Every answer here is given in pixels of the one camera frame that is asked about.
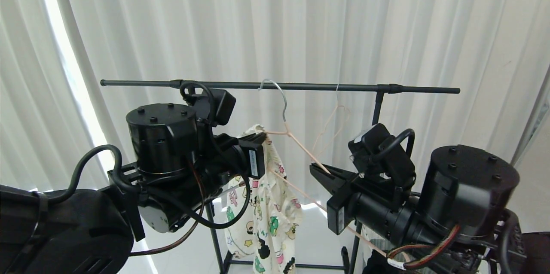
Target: floor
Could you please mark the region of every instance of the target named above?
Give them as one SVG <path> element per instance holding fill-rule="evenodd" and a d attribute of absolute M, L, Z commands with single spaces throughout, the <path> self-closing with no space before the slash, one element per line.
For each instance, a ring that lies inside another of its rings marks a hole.
<path fill-rule="evenodd" d="M 220 203 L 215 203 L 214 205 L 216 213 L 214 219 L 220 222 L 218 219 L 221 220 L 221 217 L 225 216 L 218 215 L 218 213 L 221 213 L 222 205 Z M 160 234 L 146 226 L 147 244 L 149 248 L 169 244 L 180 236 L 180 232 L 177 234 Z M 312 206 L 310 209 L 304 210 L 303 223 L 296 230 L 296 235 L 296 259 L 298 263 L 341 265 L 340 249 L 342 245 L 347 246 L 351 254 L 352 234 L 344 232 L 341 235 L 336 235 L 332 233 L 327 227 L 325 216 L 317 207 Z M 218 231 L 218 238 L 220 239 L 222 256 L 224 256 L 227 250 L 223 241 L 223 231 Z M 144 249 L 141 243 L 134 245 L 134 250 L 141 249 Z M 359 258 L 356 273 L 361 273 L 361 264 L 363 263 Z M 218 274 L 219 272 L 210 230 L 199 225 L 194 233 L 179 247 L 150 257 L 140 256 L 130 258 L 120 273 Z M 252 266 L 231 265 L 229 274 L 248 274 L 251 272 Z M 341 274 L 342 271 L 297 268 L 295 273 Z"/>

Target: patterned garment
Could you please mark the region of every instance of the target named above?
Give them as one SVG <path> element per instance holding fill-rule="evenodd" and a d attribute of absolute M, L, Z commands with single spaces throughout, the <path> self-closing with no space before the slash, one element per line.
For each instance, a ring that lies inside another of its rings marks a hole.
<path fill-rule="evenodd" d="M 263 132 L 254 125 L 243 135 Z M 281 159 L 269 137 L 263 143 L 265 175 L 251 180 L 250 203 L 242 218 L 225 229 L 227 247 L 234 258 L 255 254 L 253 271 L 256 274 L 294 274 L 294 239 L 296 227 L 302 220 L 300 202 L 274 170 L 286 178 Z M 229 186 L 238 185 L 237 176 Z M 227 219 L 239 213 L 246 197 L 245 188 L 237 188 L 227 196 Z"/>

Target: metal hook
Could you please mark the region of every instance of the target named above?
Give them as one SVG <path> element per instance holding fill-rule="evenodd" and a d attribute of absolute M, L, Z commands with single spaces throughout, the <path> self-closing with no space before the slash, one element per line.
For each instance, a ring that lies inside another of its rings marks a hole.
<path fill-rule="evenodd" d="M 273 80 L 270 80 L 270 79 L 263 79 L 263 81 L 261 82 L 260 84 L 260 87 L 258 88 L 258 90 L 263 90 L 263 83 L 267 81 L 267 82 L 271 82 L 273 83 L 273 85 L 275 85 L 275 87 L 281 92 L 281 94 L 283 95 L 283 100 L 284 100 L 284 108 L 283 108 L 283 121 L 286 122 L 287 121 L 287 118 L 285 117 L 285 112 L 287 111 L 287 96 L 285 96 L 284 92 L 283 92 L 283 89 L 279 86 L 279 84 L 277 84 L 277 82 L 273 81 Z"/>

